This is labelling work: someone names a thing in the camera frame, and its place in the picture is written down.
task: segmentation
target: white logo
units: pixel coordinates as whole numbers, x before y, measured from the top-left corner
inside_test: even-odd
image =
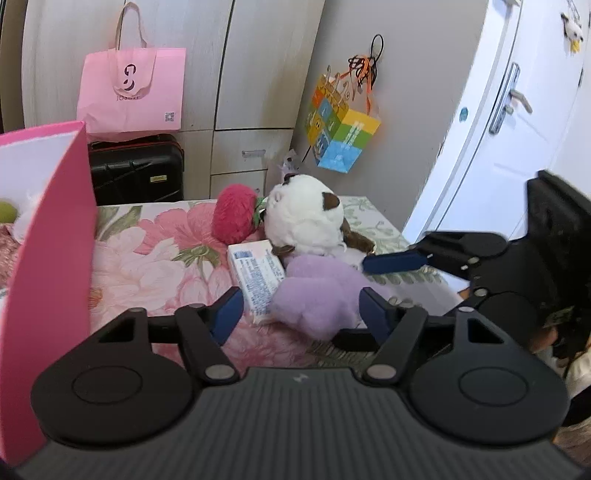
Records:
[[[293,377],[293,379],[298,382],[298,383],[303,383],[306,380],[309,380],[310,377],[308,377],[308,375],[306,374],[300,374],[297,377]]]

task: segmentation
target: purple plush toy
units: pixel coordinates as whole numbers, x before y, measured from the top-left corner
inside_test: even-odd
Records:
[[[271,300],[271,313],[282,323],[316,340],[330,340],[343,328],[359,324],[359,292],[388,290],[333,257],[299,255],[285,269],[285,279]]]

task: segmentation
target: black suitcase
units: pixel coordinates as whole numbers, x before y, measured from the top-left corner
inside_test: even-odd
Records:
[[[97,205],[183,199],[183,149],[172,135],[89,146]]]

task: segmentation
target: pink box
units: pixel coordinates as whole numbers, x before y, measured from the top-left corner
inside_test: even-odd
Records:
[[[40,195],[0,312],[0,455],[16,464],[44,443],[36,377],[89,335],[96,223],[83,122],[0,135],[0,198]]]

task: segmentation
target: metal screw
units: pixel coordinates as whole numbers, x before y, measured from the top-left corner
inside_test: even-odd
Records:
[[[390,365],[371,365],[366,371],[367,375],[375,380],[390,380],[396,376],[396,369]]]
[[[229,380],[234,376],[235,370],[230,365],[212,365],[205,369],[205,374],[212,380]]]

